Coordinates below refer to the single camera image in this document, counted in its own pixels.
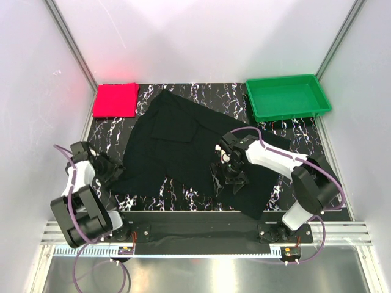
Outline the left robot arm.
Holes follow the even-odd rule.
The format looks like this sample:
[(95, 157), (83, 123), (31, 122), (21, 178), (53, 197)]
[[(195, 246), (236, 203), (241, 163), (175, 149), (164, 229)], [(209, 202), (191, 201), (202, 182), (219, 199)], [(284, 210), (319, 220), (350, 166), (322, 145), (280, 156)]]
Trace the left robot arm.
[(50, 207), (67, 244), (78, 248), (96, 244), (105, 237), (120, 242), (131, 237), (132, 227), (116, 208), (108, 210), (98, 198), (93, 183), (98, 180), (110, 187), (124, 168), (104, 152), (98, 152), (86, 141), (76, 142), (68, 150), (54, 145), (67, 159), (67, 185)]

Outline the black t shirt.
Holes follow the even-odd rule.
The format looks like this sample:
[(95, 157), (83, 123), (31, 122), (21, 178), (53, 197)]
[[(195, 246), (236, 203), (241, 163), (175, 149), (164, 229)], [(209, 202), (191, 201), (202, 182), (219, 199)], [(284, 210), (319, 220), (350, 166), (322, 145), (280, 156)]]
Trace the black t shirt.
[(278, 173), (250, 164), (244, 168), (249, 183), (236, 194), (231, 185), (225, 185), (219, 194), (214, 188), (210, 165), (217, 161), (215, 146), (233, 129), (239, 129), (239, 138), (256, 134), (239, 120), (161, 90), (131, 131), (123, 157), (125, 170), (111, 191), (152, 197), (168, 176), (259, 219)]

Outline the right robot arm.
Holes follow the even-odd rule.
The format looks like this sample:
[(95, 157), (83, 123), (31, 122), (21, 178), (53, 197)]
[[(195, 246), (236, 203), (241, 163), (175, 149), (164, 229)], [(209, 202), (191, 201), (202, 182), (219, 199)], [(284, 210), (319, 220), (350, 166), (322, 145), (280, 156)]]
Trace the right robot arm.
[(323, 155), (295, 154), (276, 148), (255, 136), (237, 138), (226, 133), (215, 150), (220, 161), (211, 165), (217, 195), (229, 190), (233, 195), (250, 185), (250, 166), (259, 165), (288, 178), (296, 201), (277, 223), (263, 228), (259, 239), (264, 243), (296, 242), (303, 224), (320, 215), (336, 198), (345, 203), (342, 185)]

